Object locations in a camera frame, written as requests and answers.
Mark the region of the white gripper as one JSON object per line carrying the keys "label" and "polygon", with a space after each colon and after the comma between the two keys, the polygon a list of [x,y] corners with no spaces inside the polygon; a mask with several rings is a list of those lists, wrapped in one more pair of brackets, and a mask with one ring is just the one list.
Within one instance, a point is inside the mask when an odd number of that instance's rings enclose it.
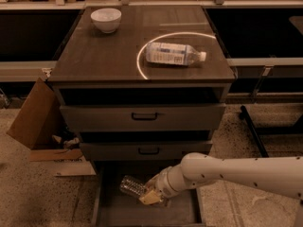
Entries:
{"label": "white gripper", "polygon": [[168,181],[168,173],[169,171],[164,169],[146,182],[146,192],[139,197],[139,200],[143,204],[153,205],[172,196]]}

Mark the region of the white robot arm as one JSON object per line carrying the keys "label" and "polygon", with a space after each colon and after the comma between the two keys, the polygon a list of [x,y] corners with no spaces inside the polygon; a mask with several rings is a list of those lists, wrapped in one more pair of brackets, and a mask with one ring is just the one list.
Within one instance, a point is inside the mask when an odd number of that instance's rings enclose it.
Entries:
{"label": "white robot arm", "polygon": [[144,185],[139,197],[146,205],[166,201],[214,181],[238,183],[303,201],[303,159],[300,157],[219,159],[189,153]]}

